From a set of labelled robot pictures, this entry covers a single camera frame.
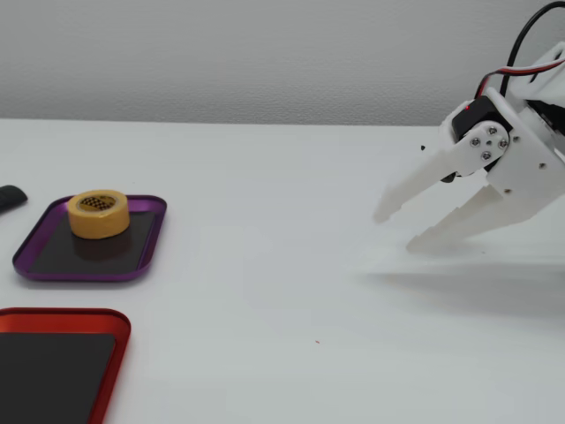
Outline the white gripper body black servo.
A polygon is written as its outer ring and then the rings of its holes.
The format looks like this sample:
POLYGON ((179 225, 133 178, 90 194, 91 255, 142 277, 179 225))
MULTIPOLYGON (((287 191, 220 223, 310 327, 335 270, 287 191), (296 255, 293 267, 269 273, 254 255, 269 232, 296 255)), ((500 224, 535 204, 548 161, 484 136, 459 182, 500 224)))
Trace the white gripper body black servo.
POLYGON ((528 220, 564 194, 558 136, 530 106, 516 110, 489 88, 448 115, 440 134, 452 176, 486 172, 486 186, 449 220, 528 220))

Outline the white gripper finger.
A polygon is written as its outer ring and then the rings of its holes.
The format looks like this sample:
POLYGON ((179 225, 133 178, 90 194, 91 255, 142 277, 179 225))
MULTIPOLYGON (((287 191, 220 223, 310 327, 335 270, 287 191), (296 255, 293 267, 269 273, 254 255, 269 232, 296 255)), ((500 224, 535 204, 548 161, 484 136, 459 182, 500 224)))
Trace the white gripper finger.
POLYGON ((374 213, 377 223, 387 221, 410 199, 445 177, 467 177, 500 159, 511 138, 503 125, 481 122, 473 126, 461 141, 446 124, 440 128, 439 149, 401 177, 393 178, 380 198, 374 213))
POLYGON ((460 208, 454 209, 435 226, 413 238, 406 249, 411 253, 437 250, 471 236, 521 223, 528 218, 527 209, 521 210, 508 196, 486 185, 460 208))

